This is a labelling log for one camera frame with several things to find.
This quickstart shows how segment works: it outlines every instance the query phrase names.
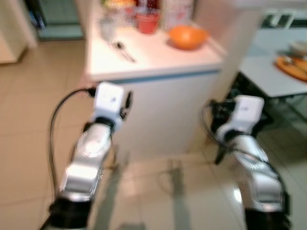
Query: black cable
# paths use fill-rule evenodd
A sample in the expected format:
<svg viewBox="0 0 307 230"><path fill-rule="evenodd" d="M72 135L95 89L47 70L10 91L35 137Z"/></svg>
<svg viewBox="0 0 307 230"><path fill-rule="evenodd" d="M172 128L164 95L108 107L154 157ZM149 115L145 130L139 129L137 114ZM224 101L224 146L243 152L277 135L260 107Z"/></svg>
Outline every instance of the black cable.
<svg viewBox="0 0 307 230"><path fill-rule="evenodd" d="M71 93L67 94L56 106L55 110L53 111L51 120L50 120L50 126L49 126L49 133L48 133L48 154L49 154L49 169L50 169L50 177L53 185L53 196L54 198L58 197L58 180L56 175L56 169L54 164L54 140L53 140L53 130L54 130L54 124L56 121L57 114L59 112L59 109L62 107L62 105L73 95L79 93L79 92L87 92L92 96L93 88L90 89L78 89L74 90Z"/></svg>
<svg viewBox="0 0 307 230"><path fill-rule="evenodd" d="M277 170L269 163L269 162L266 162L266 161L263 161L261 158L259 157L256 157L254 155L252 155L251 153L249 152L246 152L244 150L241 150L241 149L238 149L236 147L233 147L233 146L229 146L227 143L219 140L218 138L216 138L215 134L211 131L210 127L207 125L206 123L206 120L205 120L205 114L206 114L206 110L208 110L209 108L212 108L213 106L213 103L208 103L206 105L204 105L201 109L200 109L200 113L199 113L199 117L200 117L200 123L201 123L201 128L209 135L209 137L214 140L216 143L218 143L219 146L223 146L225 147L227 150L229 151L238 151L238 152L241 152L245 155L248 155L249 157L251 157L253 160L255 161L260 161L262 163L265 163L267 166L270 167L270 169L276 174L277 176L277 179L279 180L279 182L281 183L281 186L282 186L282 190L283 190L283 194L285 196L288 196L288 193L286 191L286 186L285 186L285 183L282 179L282 177L279 175L279 173L277 172Z"/></svg>

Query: wooden cutting board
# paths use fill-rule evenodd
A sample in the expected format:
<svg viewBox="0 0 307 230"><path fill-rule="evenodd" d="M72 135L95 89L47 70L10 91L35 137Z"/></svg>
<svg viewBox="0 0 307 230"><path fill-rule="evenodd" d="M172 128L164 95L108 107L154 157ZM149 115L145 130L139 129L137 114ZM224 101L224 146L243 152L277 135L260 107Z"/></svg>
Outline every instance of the wooden cutting board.
<svg viewBox="0 0 307 230"><path fill-rule="evenodd" d="M282 70L283 72L287 73L288 75L290 75L291 77L294 77L300 81L303 82L307 82L307 72L303 71L301 68L295 66L295 65L291 65L291 64L287 64L284 61L285 57L278 57L276 59L275 65ZM298 58L293 58L294 62L296 63L296 65L304 68L305 70L307 70L307 61L303 60L303 59L298 59Z"/></svg>

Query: tile floor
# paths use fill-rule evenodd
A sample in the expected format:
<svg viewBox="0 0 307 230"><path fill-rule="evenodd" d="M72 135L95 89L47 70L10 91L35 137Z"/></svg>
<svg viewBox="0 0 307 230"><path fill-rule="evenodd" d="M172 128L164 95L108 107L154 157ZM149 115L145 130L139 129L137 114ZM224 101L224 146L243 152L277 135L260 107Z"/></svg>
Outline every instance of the tile floor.
<svg viewBox="0 0 307 230"><path fill-rule="evenodd" d="M84 42L44 43L22 62L0 66L0 229L34 230L51 202L46 129L59 99L76 87ZM56 123L56 164L64 170L70 148L90 115L91 99L77 96ZM293 128L262 132L259 141L284 177L293 199L294 230L306 229L306 139ZM213 164L207 141L189 154L129 163L106 171L91 215L94 230L244 230L236 185Z"/></svg>

